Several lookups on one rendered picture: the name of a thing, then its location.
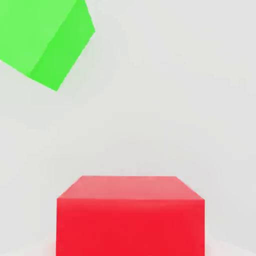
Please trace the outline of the small green cube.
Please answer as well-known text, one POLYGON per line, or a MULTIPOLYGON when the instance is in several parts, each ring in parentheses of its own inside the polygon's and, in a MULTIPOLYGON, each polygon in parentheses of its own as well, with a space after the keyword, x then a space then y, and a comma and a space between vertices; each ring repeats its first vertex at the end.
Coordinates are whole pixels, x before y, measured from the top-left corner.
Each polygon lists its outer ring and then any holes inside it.
POLYGON ((94 32, 86 0, 0 0, 0 60, 54 91, 94 32))

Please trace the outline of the small red cube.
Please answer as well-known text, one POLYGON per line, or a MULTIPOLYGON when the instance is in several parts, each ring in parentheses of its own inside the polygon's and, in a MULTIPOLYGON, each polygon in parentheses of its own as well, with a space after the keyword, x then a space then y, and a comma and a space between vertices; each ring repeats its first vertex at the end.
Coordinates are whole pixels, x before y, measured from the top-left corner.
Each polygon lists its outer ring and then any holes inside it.
POLYGON ((82 176, 57 198, 56 256, 205 256, 205 200, 175 176, 82 176))

